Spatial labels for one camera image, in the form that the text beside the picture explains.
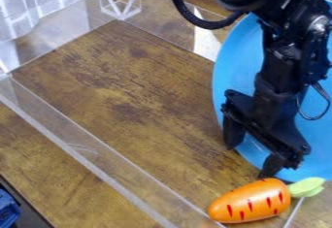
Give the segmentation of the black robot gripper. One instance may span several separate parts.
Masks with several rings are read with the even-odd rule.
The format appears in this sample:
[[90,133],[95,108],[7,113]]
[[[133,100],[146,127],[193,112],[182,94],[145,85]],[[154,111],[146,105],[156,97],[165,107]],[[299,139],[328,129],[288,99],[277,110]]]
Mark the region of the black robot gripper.
[[255,79],[252,96],[233,89],[225,92],[221,111],[228,149],[234,149],[249,133],[269,150],[260,179],[273,177],[284,168],[297,169],[312,152],[295,124],[299,94],[280,92],[260,75]]

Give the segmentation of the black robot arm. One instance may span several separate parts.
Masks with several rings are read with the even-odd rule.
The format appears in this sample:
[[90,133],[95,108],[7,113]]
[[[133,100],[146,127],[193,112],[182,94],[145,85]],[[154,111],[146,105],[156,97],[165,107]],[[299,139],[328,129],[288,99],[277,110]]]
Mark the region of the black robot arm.
[[264,31],[264,64],[255,78],[255,94],[229,89],[222,113],[228,148],[236,148],[245,135],[268,148],[260,177],[269,178],[284,168],[296,169],[312,152],[295,118],[309,88],[328,96],[320,82],[331,68],[332,12],[326,0],[218,2],[240,15],[253,13]]

